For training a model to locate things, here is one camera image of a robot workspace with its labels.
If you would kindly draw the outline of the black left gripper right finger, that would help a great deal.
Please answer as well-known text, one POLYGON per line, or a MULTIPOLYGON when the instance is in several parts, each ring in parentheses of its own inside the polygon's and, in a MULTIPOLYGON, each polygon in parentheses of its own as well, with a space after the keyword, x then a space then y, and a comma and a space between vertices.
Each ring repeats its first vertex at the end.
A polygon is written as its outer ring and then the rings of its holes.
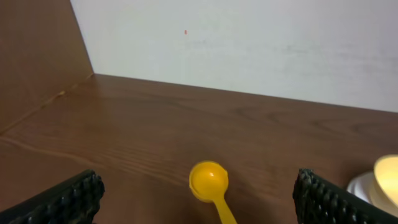
POLYGON ((397 217, 300 169, 292 194, 298 224, 397 224, 397 217))

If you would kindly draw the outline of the pale yellow plastic bowl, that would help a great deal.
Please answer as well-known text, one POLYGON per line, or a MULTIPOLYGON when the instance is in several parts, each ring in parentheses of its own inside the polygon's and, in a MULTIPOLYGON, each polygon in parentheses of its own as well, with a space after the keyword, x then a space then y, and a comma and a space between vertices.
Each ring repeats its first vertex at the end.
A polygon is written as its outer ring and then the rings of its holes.
POLYGON ((397 154, 380 157, 374 164, 369 188, 371 203, 397 217, 397 154))

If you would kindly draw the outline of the yellow plastic measuring scoop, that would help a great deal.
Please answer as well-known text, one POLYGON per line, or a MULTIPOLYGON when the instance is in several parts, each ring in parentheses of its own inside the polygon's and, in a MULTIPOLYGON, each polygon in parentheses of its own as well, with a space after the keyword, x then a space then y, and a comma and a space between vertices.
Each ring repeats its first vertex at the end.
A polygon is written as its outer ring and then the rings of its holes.
POLYGON ((203 202, 214 203, 222 224, 237 224, 224 198, 228 185, 228 172, 217 162, 199 162, 189 174, 192 194, 203 202))

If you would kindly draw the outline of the white digital kitchen scale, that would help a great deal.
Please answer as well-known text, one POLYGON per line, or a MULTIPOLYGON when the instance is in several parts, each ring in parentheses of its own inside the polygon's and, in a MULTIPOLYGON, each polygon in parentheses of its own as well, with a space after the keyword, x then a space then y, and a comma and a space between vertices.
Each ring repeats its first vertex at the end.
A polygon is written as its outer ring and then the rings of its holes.
POLYGON ((372 172, 361 174, 349 182, 346 190, 349 193, 360 198, 361 200, 364 200, 365 202, 372 204, 369 194, 369 188, 373 183, 373 179, 374 179, 374 174, 372 172))

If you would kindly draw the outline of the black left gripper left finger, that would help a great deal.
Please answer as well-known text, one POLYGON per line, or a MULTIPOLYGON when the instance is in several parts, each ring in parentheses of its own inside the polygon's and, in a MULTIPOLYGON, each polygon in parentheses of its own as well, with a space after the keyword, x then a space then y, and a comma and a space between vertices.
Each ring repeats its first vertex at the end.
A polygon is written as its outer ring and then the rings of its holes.
POLYGON ((104 192, 101 177, 93 170, 85 170, 2 211, 1 223, 92 223, 104 192))

